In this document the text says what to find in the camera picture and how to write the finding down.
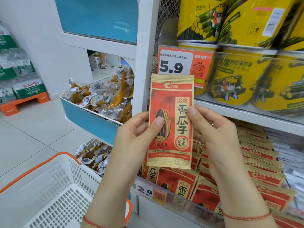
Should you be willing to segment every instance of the red string bracelet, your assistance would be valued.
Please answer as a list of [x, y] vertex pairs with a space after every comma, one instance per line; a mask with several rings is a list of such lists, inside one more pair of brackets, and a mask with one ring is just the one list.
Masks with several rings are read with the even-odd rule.
[[269, 209], [269, 213], [266, 215], [263, 215], [260, 217], [252, 217], [252, 218], [230, 216], [228, 214], [225, 214], [223, 211], [222, 211], [222, 214], [227, 218], [231, 218], [231, 219], [235, 219], [235, 220], [257, 221], [257, 220], [263, 220], [263, 219], [269, 218], [271, 216], [271, 210]]
[[85, 216], [83, 216], [82, 220], [83, 220], [85, 223], [89, 224], [90, 226], [92, 226], [92, 227], [94, 227], [94, 228], [105, 228], [105, 227], [102, 227], [102, 226], [100, 226], [100, 225], [97, 225], [97, 224], [95, 224], [95, 223], [90, 222]]

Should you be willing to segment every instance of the qr code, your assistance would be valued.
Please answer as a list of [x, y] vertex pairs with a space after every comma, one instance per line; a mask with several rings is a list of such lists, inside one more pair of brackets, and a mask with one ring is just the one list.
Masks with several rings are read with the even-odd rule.
[[165, 202], [165, 195], [160, 194], [159, 192], [156, 191], [155, 192], [155, 199], [164, 203]]
[[205, 66], [204, 65], [199, 65], [199, 64], [194, 64], [193, 65], [192, 75], [203, 77], [204, 72], [205, 72]]

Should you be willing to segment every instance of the hand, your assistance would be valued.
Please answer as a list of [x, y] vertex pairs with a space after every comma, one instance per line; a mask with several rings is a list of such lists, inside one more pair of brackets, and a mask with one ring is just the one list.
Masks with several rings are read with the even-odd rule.
[[127, 191], [134, 184], [150, 143], [165, 122], [164, 118], [157, 117], [149, 126], [148, 122], [145, 122], [148, 118], [148, 111], [139, 113], [118, 128], [104, 175], [104, 178], [118, 181], [119, 187], [126, 187]]
[[189, 107], [187, 114], [194, 125], [194, 139], [207, 146], [209, 169], [216, 183], [248, 175], [235, 124], [198, 105]]

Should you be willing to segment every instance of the white shopping basket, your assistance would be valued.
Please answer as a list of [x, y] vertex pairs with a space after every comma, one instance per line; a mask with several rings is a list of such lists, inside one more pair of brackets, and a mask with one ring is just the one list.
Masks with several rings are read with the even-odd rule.
[[[72, 155], [58, 153], [0, 190], [0, 227], [78, 228], [100, 181]], [[131, 214], [127, 199], [125, 224]]]

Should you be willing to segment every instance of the fingernail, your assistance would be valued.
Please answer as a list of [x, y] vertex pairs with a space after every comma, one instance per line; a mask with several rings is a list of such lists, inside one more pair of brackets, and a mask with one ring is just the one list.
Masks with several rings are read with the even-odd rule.
[[189, 115], [194, 115], [197, 112], [197, 109], [194, 106], [188, 108], [187, 113]]
[[156, 119], [155, 119], [155, 123], [158, 125], [158, 126], [162, 126], [165, 122], [165, 119], [161, 116], [158, 116]]

